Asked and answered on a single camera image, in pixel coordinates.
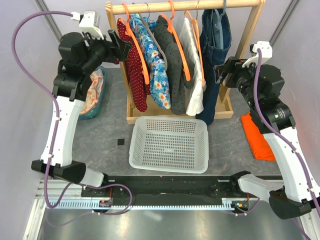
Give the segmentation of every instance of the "laundry basket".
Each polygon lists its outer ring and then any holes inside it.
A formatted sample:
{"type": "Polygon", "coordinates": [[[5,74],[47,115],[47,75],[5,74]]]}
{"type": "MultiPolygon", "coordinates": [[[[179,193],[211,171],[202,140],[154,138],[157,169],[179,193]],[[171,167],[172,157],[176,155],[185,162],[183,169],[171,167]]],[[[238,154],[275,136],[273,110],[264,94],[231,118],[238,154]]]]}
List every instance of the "laundry basket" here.
{"type": "Polygon", "coordinates": [[[129,151],[133,168],[202,174],[208,168],[207,125],[180,117],[141,116],[134,125],[129,151]]]}

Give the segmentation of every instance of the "gray polka dot shirt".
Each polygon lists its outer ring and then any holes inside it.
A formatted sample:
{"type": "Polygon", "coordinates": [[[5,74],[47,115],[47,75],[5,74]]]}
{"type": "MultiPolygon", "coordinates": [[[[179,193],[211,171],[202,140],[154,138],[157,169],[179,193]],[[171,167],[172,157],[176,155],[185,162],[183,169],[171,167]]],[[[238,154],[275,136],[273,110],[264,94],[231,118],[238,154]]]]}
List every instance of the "gray polka dot shirt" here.
{"type": "MultiPolygon", "coordinates": [[[[166,74],[169,81],[171,111],[176,115],[185,114],[185,87],[191,89],[194,83],[192,79],[190,81],[186,80],[178,45],[174,36],[168,31],[168,23],[162,16],[159,16],[158,20],[156,21],[154,37],[163,50],[168,63],[166,74]]],[[[190,75],[193,76],[195,64],[188,58],[186,60],[190,75]]]]}

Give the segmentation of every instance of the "jeans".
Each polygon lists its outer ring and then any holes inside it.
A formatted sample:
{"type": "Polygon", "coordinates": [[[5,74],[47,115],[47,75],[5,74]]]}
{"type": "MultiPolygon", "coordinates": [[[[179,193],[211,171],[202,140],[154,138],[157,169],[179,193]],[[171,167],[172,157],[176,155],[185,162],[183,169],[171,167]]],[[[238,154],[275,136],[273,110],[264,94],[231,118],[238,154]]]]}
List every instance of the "jeans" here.
{"type": "Polygon", "coordinates": [[[203,93],[203,111],[195,116],[196,119],[203,120],[207,125],[211,125],[214,121],[216,113],[216,104],[219,95],[220,84],[216,84],[214,72],[215,65],[222,65],[229,48],[231,46],[231,30],[227,17],[227,13],[221,19],[223,32],[223,49],[214,47],[213,44],[213,26],[215,22],[211,22],[212,10],[205,10],[202,14],[202,33],[200,35],[200,47],[202,53],[204,79],[206,81],[206,90],[203,93]]]}

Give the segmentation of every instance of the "clothes hanger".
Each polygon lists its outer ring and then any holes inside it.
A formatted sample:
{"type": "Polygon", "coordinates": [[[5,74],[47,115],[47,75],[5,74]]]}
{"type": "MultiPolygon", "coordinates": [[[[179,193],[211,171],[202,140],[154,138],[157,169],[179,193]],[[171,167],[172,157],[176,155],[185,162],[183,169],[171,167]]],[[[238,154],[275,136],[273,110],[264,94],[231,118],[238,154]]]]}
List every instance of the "clothes hanger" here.
{"type": "Polygon", "coordinates": [[[217,9],[212,9],[212,12],[211,12],[211,22],[213,18],[215,18],[214,22],[216,23],[212,29],[213,45],[219,49],[224,49],[224,34],[223,34],[221,20],[222,20],[222,17],[226,14],[226,8],[227,8],[227,0],[223,0],[222,14],[220,15],[217,9]]]}
{"type": "MultiPolygon", "coordinates": [[[[198,0],[198,4],[197,4],[197,9],[196,9],[197,16],[198,16],[198,6],[199,6],[199,0],[198,0]]],[[[186,18],[186,14],[188,14],[189,18],[191,19],[191,26],[192,26],[192,31],[193,31],[193,35],[194,35],[194,40],[195,40],[196,47],[198,49],[198,53],[199,53],[198,55],[199,55],[200,64],[201,64],[202,87],[204,87],[205,86],[205,71],[204,71],[204,65],[202,62],[202,53],[201,53],[201,47],[200,47],[200,34],[199,34],[198,21],[191,16],[191,14],[188,10],[184,11],[185,18],[186,18]]]]}
{"type": "Polygon", "coordinates": [[[129,25],[130,15],[129,15],[129,11],[128,11],[127,5],[124,2],[122,3],[122,5],[123,5],[123,7],[125,9],[127,20],[125,20],[123,17],[119,17],[119,19],[125,24],[126,34],[133,39],[134,45],[136,46],[136,49],[137,49],[138,54],[139,54],[139,57],[141,59],[142,74],[144,76],[144,82],[145,82],[146,85],[148,85],[150,83],[150,78],[149,78],[149,72],[148,72],[148,68],[147,68],[147,65],[146,65],[146,61],[145,61],[144,55],[142,54],[142,51],[141,51],[140,45],[139,45],[139,43],[138,43],[138,41],[136,39],[136,36],[132,32],[132,30],[130,28],[130,25],[129,25]]]}
{"type": "Polygon", "coordinates": [[[184,50],[181,46],[181,43],[180,43],[180,40],[179,40],[179,37],[177,35],[177,32],[172,24],[172,19],[175,17],[175,7],[174,7],[174,3],[172,0],[169,0],[169,3],[171,4],[171,10],[172,10],[172,16],[170,18],[170,20],[168,19],[168,17],[164,14],[160,14],[161,17],[163,17],[167,23],[168,23],[168,31],[173,34],[174,36],[174,39],[176,41],[176,44],[179,48],[179,52],[180,52],[180,55],[181,55],[181,58],[182,58],[182,64],[183,64],[183,70],[184,70],[184,74],[185,74],[185,79],[189,82],[191,77],[190,77],[190,72],[189,72],[189,68],[188,68],[188,64],[187,64],[187,60],[186,60],[186,56],[185,56],[185,53],[184,53],[184,50]]]}
{"type": "MultiPolygon", "coordinates": [[[[149,4],[145,2],[145,4],[147,5],[148,7],[148,17],[147,17],[147,21],[149,21],[149,17],[150,17],[150,7],[149,7],[149,4]]],[[[159,52],[161,53],[162,57],[163,57],[163,60],[164,60],[164,69],[167,71],[167,68],[168,68],[168,62],[167,62],[167,57],[164,53],[164,51],[162,51],[159,43],[157,42],[157,40],[155,39],[154,37],[154,34],[151,32],[150,28],[149,28],[149,25],[148,23],[144,20],[144,17],[141,15],[141,13],[138,13],[140,19],[141,19],[141,22],[142,24],[144,25],[144,27],[146,28],[148,34],[150,35],[150,37],[152,38],[152,40],[154,41],[154,44],[156,45],[156,47],[158,48],[159,52]]]]}

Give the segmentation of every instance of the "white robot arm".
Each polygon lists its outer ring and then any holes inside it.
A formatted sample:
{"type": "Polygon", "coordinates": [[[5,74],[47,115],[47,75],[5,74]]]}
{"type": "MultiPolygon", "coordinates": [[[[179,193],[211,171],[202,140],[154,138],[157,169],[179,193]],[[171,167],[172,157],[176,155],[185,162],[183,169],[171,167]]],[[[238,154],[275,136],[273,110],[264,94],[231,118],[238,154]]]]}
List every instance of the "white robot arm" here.
{"type": "Polygon", "coordinates": [[[90,74],[102,62],[114,63],[124,61],[131,44],[122,41],[114,30],[108,33],[112,41],[107,41],[99,29],[99,15],[94,11],[86,11],[84,15],[73,12],[72,19],[80,21],[83,36],[78,32],[70,32],[62,36],[58,47],[62,57],[58,65],[58,75],[53,81],[53,95],[59,106],[59,119],[53,105],[52,121],[48,140],[39,160],[31,164],[35,171],[45,173],[51,158],[49,175],[75,184],[93,187],[108,183],[108,175],[87,168],[85,163],[74,161],[72,145],[80,111],[86,100],[87,92],[92,84],[90,74]],[[50,154],[53,135],[55,143],[50,154]]]}
{"type": "Polygon", "coordinates": [[[299,217],[315,207],[311,192],[315,194],[317,201],[320,200],[320,187],[314,180],[301,151],[292,113],[289,107],[279,99],[285,81],[281,77],[280,70],[275,66],[262,65],[260,68],[257,85],[259,109],[261,109],[267,123],[289,140],[296,150],[293,151],[278,135],[270,131],[259,117],[254,101],[254,78],[258,63],[258,49],[262,53],[262,63],[272,57],[272,47],[269,42],[258,41],[257,44],[250,46],[254,56],[248,60],[230,57],[224,65],[216,66],[216,74],[221,73],[216,75],[216,79],[221,83],[227,74],[231,74],[226,79],[226,85],[230,88],[238,88],[249,105],[252,121],[271,147],[284,185],[262,180],[247,171],[233,175],[232,179],[237,191],[253,194],[268,202],[278,217],[282,219],[299,217]],[[300,153],[302,157],[306,167],[305,171],[296,152],[300,153]],[[308,187],[305,172],[310,176],[312,189],[308,187]]]}

